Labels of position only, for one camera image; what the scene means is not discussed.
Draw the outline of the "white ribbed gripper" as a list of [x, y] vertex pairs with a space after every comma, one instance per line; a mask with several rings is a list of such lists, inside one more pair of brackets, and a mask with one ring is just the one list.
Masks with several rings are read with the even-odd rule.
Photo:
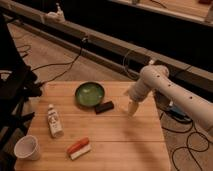
[[142, 79], [138, 79], [133, 85], [131, 85], [127, 91], [126, 95], [132, 100], [128, 104], [128, 115], [133, 116], [139, 106], [138, 102], [142, 102], [151, 91], [151, 88], [145, 84]]

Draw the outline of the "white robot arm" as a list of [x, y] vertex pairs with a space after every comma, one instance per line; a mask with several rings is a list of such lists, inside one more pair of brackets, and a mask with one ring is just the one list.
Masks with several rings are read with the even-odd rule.
[[163, 65], [147, 65], [140, 71], [140, 78], [127, 90], [130, 98], [128, 114], [134, 115], [150, 91], [156, 90], [171, 100], [179, 109], [197, 122], [213, 137], [213, 103], [175, 84]]

